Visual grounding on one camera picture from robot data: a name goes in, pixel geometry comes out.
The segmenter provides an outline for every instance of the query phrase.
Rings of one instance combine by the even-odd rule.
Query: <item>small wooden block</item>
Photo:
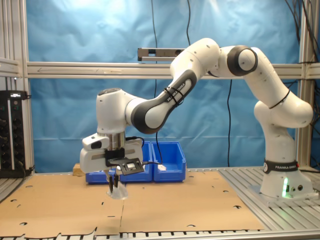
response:
[[[86,175],[80,168],[80,163],[76,163],[73,167],[73,171],[72,171],[72,175],[73,176],[84,176]]]

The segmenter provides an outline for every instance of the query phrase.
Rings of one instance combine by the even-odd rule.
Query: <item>metal rail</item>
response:
[[[19,77],[18,62],[0,57],[0,77]]]
[[[304,11],[302,10],[299,53],[300,63],[314,62],[315,56],[313,44],[315,45],[318,39],[319,28],[319,1],[309,0],[304,1],[304,3],[306,7],[306,12],[308,13],[309,22],[314,23],[312,26],[314,39],[310,38],[309,31],[307,28],[307,18]],[[308,64],[304,64],[302,67],[303,77],[302,80],[298,81],[297,96],[309,103],[311,106],[313,106],[315,96],[315,81],[310,81],[307,79],[309,67],[310,65]],[[306,126],[304,128],[297,128],[295,131],[295,157],[300,166],[310,166],[312,131],[313,129],[311,125]]]
[[[11,193],[22,178],[0,178],[0,202]]]
[[[320,79],[320,63],[312,63],[306,69],[307,79]]]
[[[273,64],[281,79],[301,79],[302,64]],[[28,62],[28,78],[64,79],[172,79],[170,64]],[[206,74],[202,79],[230,79]]]

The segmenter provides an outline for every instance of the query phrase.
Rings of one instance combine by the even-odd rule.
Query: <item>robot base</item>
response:
[[[296,201],[307,201],[307,200],[318,200],[319,194],[316,192],[308,193],[304,196],[296,196],[296,197],[270,197],[267,195],[264,195],[260,192],[260,186],[253,185],[249,186],[248,190],[253,193],[257,199],[260,200],[262,204],[267,206],[268,208],[276,208],[276,207],[283,207],[284,204],[290,205],[290,203],[296,202]]]
[[[249,190],[268,207],[281,207],[295,201],[314,200],[319,194],[313,189],[309,178],[300,170],[292,172],[272,171],[264,174],[260,186],[250,186]]]

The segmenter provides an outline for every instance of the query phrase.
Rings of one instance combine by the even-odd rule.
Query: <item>knob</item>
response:
[[[22,145],[21,144],[16,144],[16,145],[14,145],[14,150],[16,150],[16,151],[22,151],[23,150],[23,147],[22,147]]]
[[[4,160],[4,161],[7,161],[10,159],[10,155],[8,153],[3,153],[1,158]]]
[[[0,135],[2,136],[8,135],[8,130],[5,127],[0,126]]]
[[[24,158],[24,155],[23,154],[21,154],[20,152],[17,152],[15,155],[14,155],[14,157],[16,158],[16,159],[18,159],[18,160],[23,160],[23,158]]]
[[[21,129],[20,127],[15,127],[15,128],[13,129],[13,133],[15,133],[15,134],[21,134],[21,133],[22,133],[22,129]]]
[[[20,126],[21,125],[21,120],[20,119],[15,118],[12,122],[13,122],[13,124],[15,126]]]
[[[8,138],[5,137],[5,136],[0,136],[0,143],[7,144],[8,143]]]
[[[14,137],[14,142],[15,142],[15,143],[21,143],[22,140],[23,140],[23,139],[22,139],[22,137],[20,137],[20,136],[15,136],[15,137]]]
[[[3,152],[6,152],[6,151],[9,150],[9,146],[6,145],[6,144],[3,144],[3,145],[1,146],[1,150],[2,150]]]
[[[0,118],[0,126],[4,127],[7,125],[7,121]]]
[[[10,166],[11,166],[11,163],[10,163],[9,161],[3,161],[2,167],[3,167],[4,169],[10,168]]]

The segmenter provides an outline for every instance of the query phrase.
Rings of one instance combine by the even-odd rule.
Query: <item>sticker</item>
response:
[[[263,171],[265,173],[268,171],[268,165],[266,163],[263,164]]]
[[[158,169],[159,169],[160,171],[167,171],[167,168],[166,168],[164,165],[162,165],[162,164],[158,165]]]
[[[10,95],[12,98],[21,98],[21,95],[19,93],[13,93]]]

